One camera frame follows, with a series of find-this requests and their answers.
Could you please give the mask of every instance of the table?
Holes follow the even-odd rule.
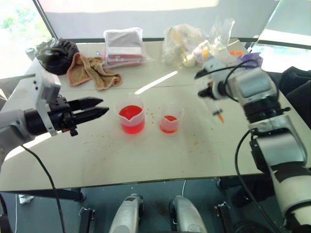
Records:
[[[104,102],[99,106],[108,106],[110,111],[99,119],[78,125],[79,135],[74,138],[69,133],[60,133],[32,147],[49,170],[56,188],[236,175],[234,151],[248,124],[240,105],[231,100],[220,101],[225,119],[222,124],[197,97],[193,77],[199,67],[168,67],[160,61],[161,42],[145,44],[154,61],[140,67],[115,69],[124,79],[120,86],[97,91],[90,81],[70,87],[65,77],[60,77],[61,94],[67,100],[87,96],[102,98]],[[234,50],[243,49],[240,42],[232,46],[237,47]],[[103,44],[78,47],[85,56],[94,56]],[[116,100],[175,70],[176,75],[140,95],[146,108],[144,130],[137,135],[124,133],[113,111]],[[27,83],[31,83],[31,78],[20,81],[3,110],[32,107],[32,102],[27,100],[30,98]],[[164,134],[158,127],[161,105],[167,101],[178,102],[185,108],[180,130],[173,135]],[[291,107],[282,94],[280,103],[282,107]],[[311,131],[294,109],[288,114],[306,146],[310,167]],[[239,165],[242,174],[260,173],[247,142],[241,147]],[[3,163],[1,191],[50,188],[40,165],[25,151]]]

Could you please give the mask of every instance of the stain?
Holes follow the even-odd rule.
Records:
[[[156,200],[153,205],[154,208],[162,215],[162,216],[168,216],[169,215],[169,210],[168,210],[168,205],[164,203],[163,201]]]

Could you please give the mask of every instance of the brown towel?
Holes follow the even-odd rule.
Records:
[[[115,74],[103,69],[101,57],[84,57],[77,52],[66,73],[67,81],[71,86],[77,86],[93,79],[97,90],[105,90],[110,86],[122,83],[120,74]]]

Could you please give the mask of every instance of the black bag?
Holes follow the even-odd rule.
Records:
[[[66,74],[77,52],[79,50],[74,42],[53,38],[47,43],[38,45],[35,56],[48,72],[63,75]]]

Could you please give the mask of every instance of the purple object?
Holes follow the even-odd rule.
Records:
[[[238,57],[238,59],[241,62],[244,62],[244,61],[250,60],[250,59],[251,60],[256,60],[258,62],[258,65],[261,66],[263,58],[260,57],[259,54],[260,54],[260,52],[249,53],[249,54],[246,54],[246,55]],[[251,66],[256,66],[257,65],[255,62],[248,62],[247,64],[251,65]]]

